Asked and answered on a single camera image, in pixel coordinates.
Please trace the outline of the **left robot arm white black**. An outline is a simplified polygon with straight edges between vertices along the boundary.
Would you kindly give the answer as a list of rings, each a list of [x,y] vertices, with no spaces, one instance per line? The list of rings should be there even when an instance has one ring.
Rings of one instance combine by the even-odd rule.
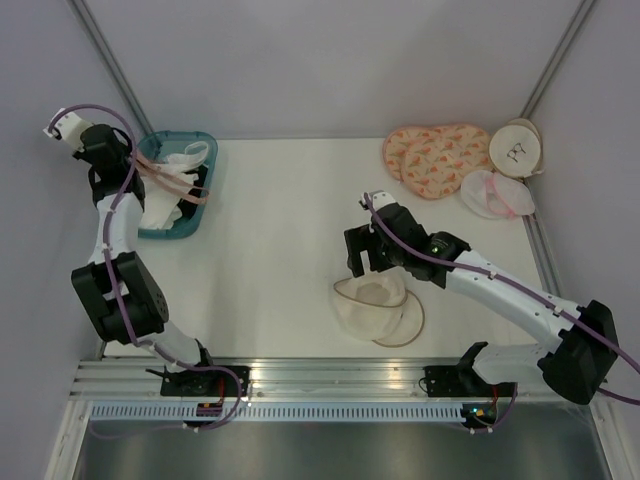
[[[87,264],[71,273],[72,286],[101,340],[133,345],[163,360],[183,383],[206,396],[218,384],[207,349],[170,319],[166,298],[137,253],[145,189],[130,161],[133,143],[107,124],[80,134],[74,157],[87,162],[99,214],[96,244]]]

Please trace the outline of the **pink satin bra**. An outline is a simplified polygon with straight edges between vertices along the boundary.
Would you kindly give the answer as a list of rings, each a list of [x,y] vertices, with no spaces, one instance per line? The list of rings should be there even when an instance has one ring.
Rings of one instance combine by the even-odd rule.
[[[135,165],[139,174],[142,177],[149,178],[153,183],[159,186],[162,190],[177,196],[180,200],[190,200],[199,205],[204,205],[208,201],[208,195],[206,198],[197,199],[188,194],[188,192],[194,187],[191,184],[177,175],[166,173],[160,169],[160,167],[147,159],[144,155],[137,152],[135,156]]]

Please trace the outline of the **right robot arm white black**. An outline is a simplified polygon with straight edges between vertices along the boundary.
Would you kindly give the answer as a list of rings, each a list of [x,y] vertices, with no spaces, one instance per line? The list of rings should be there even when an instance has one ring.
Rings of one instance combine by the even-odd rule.
[[[563,399],[587,405],[600,392],[620,348],[611,310],[586,306],[527,286],[460,238],[427,232],[383,191],[364,194],[368,224],[345,231],[347,265],[382,273],[401,268],[418,281],[470,298],[533,338],[528,345],[474,343],[455,366],[459,388],[477,396],[490,385],[543,383]]]

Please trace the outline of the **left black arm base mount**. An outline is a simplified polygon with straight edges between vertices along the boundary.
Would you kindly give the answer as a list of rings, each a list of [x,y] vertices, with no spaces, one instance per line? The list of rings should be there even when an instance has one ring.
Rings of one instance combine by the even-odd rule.
[[[250,384],[251,369],[248,366],[227,366],[239,381],[224,372],[194,372],[184,370],[181,372],[156,372],[148,370],[162,378],[160,395],[162,397],[218,397],[230,398],[238,394],[245,396]]]

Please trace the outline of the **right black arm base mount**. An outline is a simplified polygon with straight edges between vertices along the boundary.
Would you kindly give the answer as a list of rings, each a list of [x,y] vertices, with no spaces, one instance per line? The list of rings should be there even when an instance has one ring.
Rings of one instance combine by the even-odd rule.
[[[426,366],[424,382],[430,398],[471,398],[483,395],[483,387],[475,373],[453,365]]]

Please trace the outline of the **round mesh laundry bag glasses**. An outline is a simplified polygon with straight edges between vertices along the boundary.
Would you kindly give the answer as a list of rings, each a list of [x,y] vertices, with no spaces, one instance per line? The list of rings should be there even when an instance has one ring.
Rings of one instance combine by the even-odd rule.
[[[332,286],[341,328],[351,337],[385,348],[414,342],[426,324],[424,307],[396,273],[366,273]]]

